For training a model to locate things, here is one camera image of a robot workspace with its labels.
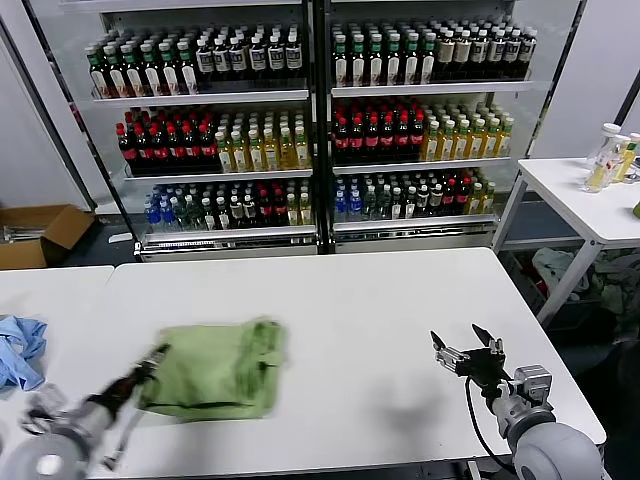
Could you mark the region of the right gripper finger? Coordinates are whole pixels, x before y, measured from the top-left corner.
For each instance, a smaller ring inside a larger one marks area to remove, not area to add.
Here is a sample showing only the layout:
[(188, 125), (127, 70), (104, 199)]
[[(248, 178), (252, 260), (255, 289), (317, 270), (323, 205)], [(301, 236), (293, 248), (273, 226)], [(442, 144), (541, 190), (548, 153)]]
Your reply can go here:
[(435, 331), (431, 330), (430, 335), (436, 362), (453, 373), (465, 373), (470, 357), (466, 353), (447, 346)]
[(503, 340), (501, 338), (495, 338), (488, 330), (480, 327), (477, 324), (472, 325), (472, 329), (475, 335), (478, 337), (483, 345), (483, 351), (488, 354), (503, 354)]

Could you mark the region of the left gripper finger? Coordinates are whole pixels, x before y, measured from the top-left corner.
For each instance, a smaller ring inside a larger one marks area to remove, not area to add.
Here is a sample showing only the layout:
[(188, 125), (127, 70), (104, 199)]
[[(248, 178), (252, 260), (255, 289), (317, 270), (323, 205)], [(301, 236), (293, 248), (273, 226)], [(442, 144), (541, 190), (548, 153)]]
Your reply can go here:
[(170, 344), (161, 344), (147, 355), (147, 376), (153, 377), (155, 371), (159, 368), (162, 362), (165, 360), (167, 353), (171, 349)]
[(141, 370), (144, 376), (151, 376), (163, 362), (168, 352), (168, 344), (163, 343), (155, 347), (141, 360)]

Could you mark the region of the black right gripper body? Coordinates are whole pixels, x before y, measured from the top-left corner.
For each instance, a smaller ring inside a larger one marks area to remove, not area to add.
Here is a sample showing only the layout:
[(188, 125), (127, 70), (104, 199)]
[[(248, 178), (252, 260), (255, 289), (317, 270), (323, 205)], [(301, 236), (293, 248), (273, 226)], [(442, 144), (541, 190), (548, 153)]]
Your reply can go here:
[(500, 396), (500, 386), (511, 380), (504, 370), (506, 356), (503, 351), (488, 347), (462, 352), (456, 360), (454, 372), (468, 377), (483, 396)]

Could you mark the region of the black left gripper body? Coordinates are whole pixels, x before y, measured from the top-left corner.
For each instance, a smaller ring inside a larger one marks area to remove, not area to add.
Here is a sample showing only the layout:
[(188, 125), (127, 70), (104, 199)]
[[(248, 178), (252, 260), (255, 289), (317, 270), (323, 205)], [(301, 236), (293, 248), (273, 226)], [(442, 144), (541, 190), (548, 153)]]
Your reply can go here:
[(90, 395), (86, 401), (104, 407), (112, 418), (116, 418), (134, 390), (151, 378), (152, 374), (148, 369), (136, 367), (124, 377), (112, 382), (101, 393)]

